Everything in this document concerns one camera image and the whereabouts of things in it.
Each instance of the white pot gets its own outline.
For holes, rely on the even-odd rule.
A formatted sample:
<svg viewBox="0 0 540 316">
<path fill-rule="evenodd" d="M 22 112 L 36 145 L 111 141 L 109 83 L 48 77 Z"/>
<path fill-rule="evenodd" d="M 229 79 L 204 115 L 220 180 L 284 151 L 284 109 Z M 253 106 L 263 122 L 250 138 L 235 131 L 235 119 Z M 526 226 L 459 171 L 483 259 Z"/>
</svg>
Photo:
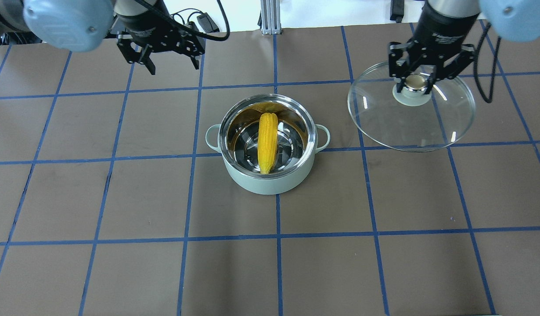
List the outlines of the white pot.
<svg viewBox="0 0 540 316">
<path fill-rule="evenodd" d="M 232 154 L 233 150 L 230 150 L 229 148 L 230 140 L 227 137 L 229 134 L 229 130 L 237 130 L 237 128 L 232 128 L 234 126 L 232 122 L 234 120 L 236 121 L 237 117 L 240 117 L 243 110 L 252 108 L 253 106 L 260 106 L 260 104 L 263 104 L 264 106 L 276 105 L 280 107 L 282 112 L 277 111 L 276 114 L 278 114 L 278 116 L 283 116 L 286 120 L 290 118 L 299 119 L 296 124 L 296 130 L 302 130 L 303 132 L 301 134 L 305 135 L 302 140 L 304 148 L 300 150 L 302 152 L 298 153 L 300 156 L 296 157 L 294 160 L 292 160 L 291 157 L 286 157 L 288 158 L 288 160 L 286 161 L 287 163 L 284 164 L 283 169 L 276 170 L 275 172 L 271 172 L 270 174 L 260 174 L 257 169 L 258 166 L 255 164 L 248 164 L 250 163 L 248 159 L 241 162 L 238 162 L 236 159 L 234 159 L 236 155 Z M 293 114 L 285 115 L 284 111 L 291 111 Z M 258 120 L 259 117 L 253 118 L 252 113 L 256 112 L 251 111 L 248 115 L 245 116 L 247 116 L 251 120 Z M 284 128 L 286 132 L 291 132 L 293 130 L 292 126 L 282 126 L 282 128 Z M 327 134 L 327 141 L 324 146 L 316 146 L 316 144 L 318 144 L 317 129 L 321 129 Z M 218 134 L 218 141 L 216 146 L 210 144 L 209 142 L 209 136 L 215 130 L 217 130 Z M 222 154 L 223 161 L 231 178 L 238 185 L 256 194 L 280 194 L 291 190 L 292 188 L 300 184 L 311 171 L 315 154 L 328 146 L 330 138 L 331 135 L 328 131 L 328 128 L 319 124 L 314 124 L 308 112 L 300 104 L 298 104 L 298 102 L 295 102 L 288 97 L 280 96 L 278 94 L 262 94 L 247 98 L 239 102 L 228 112 L 228 114 L 226 114 L 221 124 L 215 124 L 214 126 L 208 128 L 205 134 L 206 144 L 208 144 L 208 146 L 210 146 L 210 148 L 212 148 L 213 150 Z M 247 139 L 247 142 L 249 141 L 252 142 L 252 137 Z M 248 146 L 248 144 L 245 144 L 243 147 L 250 148 L 253 145 L 254 144 Z"/>
</svg>

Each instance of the transparent lid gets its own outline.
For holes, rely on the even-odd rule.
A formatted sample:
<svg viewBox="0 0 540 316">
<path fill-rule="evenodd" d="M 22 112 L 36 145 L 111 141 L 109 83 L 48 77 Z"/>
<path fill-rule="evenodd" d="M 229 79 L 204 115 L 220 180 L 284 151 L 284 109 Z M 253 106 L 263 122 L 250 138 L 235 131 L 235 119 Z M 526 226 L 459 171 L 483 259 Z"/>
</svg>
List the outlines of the transparent lid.
<svg viewBox="0 0 540 316">
<path fill-rule="evenodd" d="M 422 66 L 415 74 L 427 78 L 431 72 L 431 66 Z M 352 120 L 379 144 L 401 151 L 432 151 L 457 142 L 471 127 L 475 100 L 459 77 L 436 82 L 429 97 L 418 91 L 419 98 L 426 98 L 423 102 L 401 98 L 395 84 L 388 62 L 382 62 L 364 71 L 348 93 Z"/>
</svg>

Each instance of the yellow corn cob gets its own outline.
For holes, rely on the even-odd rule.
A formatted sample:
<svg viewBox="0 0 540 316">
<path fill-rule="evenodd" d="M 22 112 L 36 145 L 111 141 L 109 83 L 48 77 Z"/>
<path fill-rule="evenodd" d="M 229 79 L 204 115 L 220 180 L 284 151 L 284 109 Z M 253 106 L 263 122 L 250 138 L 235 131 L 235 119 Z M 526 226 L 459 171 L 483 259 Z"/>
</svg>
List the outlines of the yellow corn cob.
<svg viewBox="0 0 540 316">
<path fill-rule="evenodd" d="M 278 147 L 278 116 L 264 113 L 258 123 L 258 166 L 261 174 L 269 174 L 274 167 Z"/>
</svg>

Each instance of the metal post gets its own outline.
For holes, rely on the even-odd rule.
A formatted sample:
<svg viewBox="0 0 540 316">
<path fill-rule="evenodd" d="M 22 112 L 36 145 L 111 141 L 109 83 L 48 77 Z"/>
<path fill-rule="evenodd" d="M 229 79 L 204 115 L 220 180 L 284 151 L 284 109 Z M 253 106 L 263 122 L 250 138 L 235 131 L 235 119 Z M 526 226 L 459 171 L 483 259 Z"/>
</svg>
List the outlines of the metal post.
<svg viewBox="0 0 540 316">
<path fill-rule="evenodd" d="M 282 34 L 280 0 L 260 0 L 262 34 Z"/>
</svg>

